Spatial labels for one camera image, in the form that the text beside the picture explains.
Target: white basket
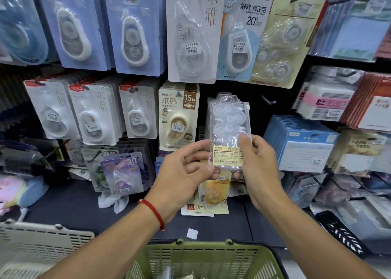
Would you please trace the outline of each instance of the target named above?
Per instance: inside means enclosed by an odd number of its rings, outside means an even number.
[[[62,225],[0,223],[0,279],[34,279],[94,237]]]

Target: pink label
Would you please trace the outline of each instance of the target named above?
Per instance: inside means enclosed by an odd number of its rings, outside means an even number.
[[[345,109],[349,101],[349,98],[322,98],[310,92],[306,92],[303,98],[303,102],[310,106],[333,109]]]

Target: red string bracelet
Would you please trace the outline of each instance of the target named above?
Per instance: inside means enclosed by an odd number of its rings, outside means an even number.
[[[160,230],[162,232],[164,232],[164,230],[165,230],[164,221],[163,221],[163,218],[161,217],[161,215],[159,214],[159,212],[156,210],[156,208],[150,202],[148,202],[147,200],[144,200],[144,199],[139,199],[138,203],[139,204],[143,203],[144,205],[147,205],[152,210],[152,212],[155,214],[156,218],[160,222]]]

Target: green shopping basket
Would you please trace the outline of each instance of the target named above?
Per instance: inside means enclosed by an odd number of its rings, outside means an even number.
[[[174,278],[192,272],[196,278],[288,278],[280,258],[265,243],[151,241],[137,257],[126,279],[156,278],[171,266]]]

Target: left hand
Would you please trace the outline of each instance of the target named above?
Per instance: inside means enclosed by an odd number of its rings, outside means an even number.
[[[200,151],[210,146],[210,140],[188,144],[167,155],[160,167],[152,188],[145,199],[160,213],[164,222],[171,221],[175,213],[192,197],[199,184],[218,179],[220,170],[212,164],[195,162],[207,160],[209,152]]]

